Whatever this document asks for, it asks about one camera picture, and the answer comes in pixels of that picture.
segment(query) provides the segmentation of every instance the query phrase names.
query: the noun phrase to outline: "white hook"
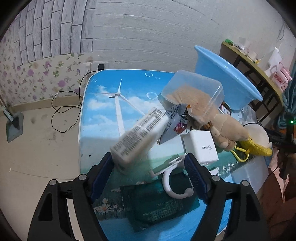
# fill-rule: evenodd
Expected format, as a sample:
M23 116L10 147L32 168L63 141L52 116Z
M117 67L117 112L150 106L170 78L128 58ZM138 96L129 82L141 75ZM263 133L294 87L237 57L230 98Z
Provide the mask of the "white hook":
M183 198L192 196L194 193L192 188L187 188L185 190L185 193L183 193L183 194L177 194L171 189L170 183L169 183L169 177L170 177L171 172L176 167L181 167L181 168L185 169L184 156L182 156L182 159L178 163L174 163L171 167L167 168L164 171L164 173L163 173L163 189L170 197L175 198L175 199L183 199Z

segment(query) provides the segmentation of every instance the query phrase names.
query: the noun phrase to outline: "clear plastic box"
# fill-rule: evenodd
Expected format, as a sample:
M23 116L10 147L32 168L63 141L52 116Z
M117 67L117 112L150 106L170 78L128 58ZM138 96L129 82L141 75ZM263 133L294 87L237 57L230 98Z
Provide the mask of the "clear plastic box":
M208 104L202 107L200 116L193 116L199 123L202 123L203 117L206 115L206 113L209 111L211 107L214 107L218 109L220 104L224 100L224 92L222 84L217 81L213 80L211 78L202 76L200 74L191 73L185 70L179 70L175 73L175 75L171 78L171 80L167 83L167 85L163 88L161 95L166 99L167 101L175 103L175 100L170 99L170 95L176 91L178 88L182 86L190 86L193 88L196 88L198 90L201 90L205 93L207 93L210 96L210 100L208 101Z

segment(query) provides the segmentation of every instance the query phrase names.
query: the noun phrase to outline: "black cable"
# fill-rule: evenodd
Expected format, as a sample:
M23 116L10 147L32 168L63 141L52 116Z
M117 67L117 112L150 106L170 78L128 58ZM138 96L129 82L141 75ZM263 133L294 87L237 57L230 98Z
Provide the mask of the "black cable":
M280 40L282 40L283 38L284 38L284 36L285 36L285 27L286 27L286 23L285 23L285 20L284 20L284 22L283 22L283 25L282 25L282 27L281 27L281 30L279 31L279 35L278 35L278 37L277 37L277 40L278 41L280 41ZM281 31L283 30L283 36L279 39L279 36L281 35Z
M257 125L259 125L258 123L250 122L250 123L244 124L243 126L247 126L247 125L250 125L250 124L257 124Z
M275 172L275 170L276 169L278 169L279 168L279 166L277 166L268 176L267 176L267 178L271 175L271 174L273 174L274 172Z
M79 109L79 113L78 113L78 117L77 117L76 122L75 122L73 125L71 125L67 130L65 130L65 131L59 131L58 129L54 128L54 126L53 126L53 124L52 124L52 128L53 128L54 130L58 131L59 133L65 133L65 132L67 132L68 130L70 130L74 125L76 125L76 123L77 123L78 120L79 120L80 113L81 113L81 99L80 99L80 98L83 99L83 97L80 95L81 83L82 83L82 81L83 81L83 79L84 79L84 77L85 77L86 75L88 75L89 73L93 73L93 72L97 72L97 71L90 71L90 72L86 73L86 74L82 77L81 82L80 82L80 84L79 84L79 92L78 92L78 93L76 93L75 91L58 91L58 92L55 94L55 96L54 96L53 99L52 99L52 108L54 108L54 110L55 110L55 113L52 115L52 119L53 119L53 117L54 117L54 115L55 115L56 113L60 113L60 114L62 114L62 113L65 113L65 112L67 112L68 110L70 110L70 109L72 109L72 108L78 108L78 109ZM56 97L59 93L74 93L74 94L78 95L78 96L79 96L79 103L80 103L80 104L79 104L79 105L66 105L66 106L61 106L60 108L56 109L56 108L53 106L53 101L54 101L55 97ZM59 110L60 110L61 108L63 108L63 107L69 107L69 108L68 108L67 110L65 110L65 111L59 111Z

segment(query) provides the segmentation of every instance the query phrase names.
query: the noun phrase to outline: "blue gripper pad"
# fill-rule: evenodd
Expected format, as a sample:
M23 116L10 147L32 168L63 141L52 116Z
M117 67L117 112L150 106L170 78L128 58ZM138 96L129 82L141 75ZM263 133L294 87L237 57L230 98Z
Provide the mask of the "blue gripper pad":
M92 203L101 196L113 168L111 153L107 152L100 163L93 166L87 173L89 177L87 194Z
M192 153L185 156L184 165L198 198L207 204L212 196L212 175L206 167L202 167L198 163Z

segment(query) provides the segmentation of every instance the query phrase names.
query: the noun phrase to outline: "baseboard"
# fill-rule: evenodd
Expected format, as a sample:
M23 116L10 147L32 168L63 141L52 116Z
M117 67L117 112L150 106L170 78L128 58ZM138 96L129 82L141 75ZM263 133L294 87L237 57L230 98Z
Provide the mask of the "baseboard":
M64 105L79 105L79 96L66 96L57 97L53 101L54 106L64 106ZM49 108L52 106L52 99L40 100L30 103L19 104L10 107L11 112L16 113L18 111L36 110Z

